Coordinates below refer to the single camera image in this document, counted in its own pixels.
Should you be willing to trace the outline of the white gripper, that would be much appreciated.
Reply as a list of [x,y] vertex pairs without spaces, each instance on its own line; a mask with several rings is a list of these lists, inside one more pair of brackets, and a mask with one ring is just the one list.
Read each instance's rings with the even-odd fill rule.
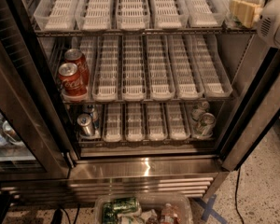
[[232,16],[245,28],[256,24],[258,36],[270,47],[280,49],[280,0],[230,0]]

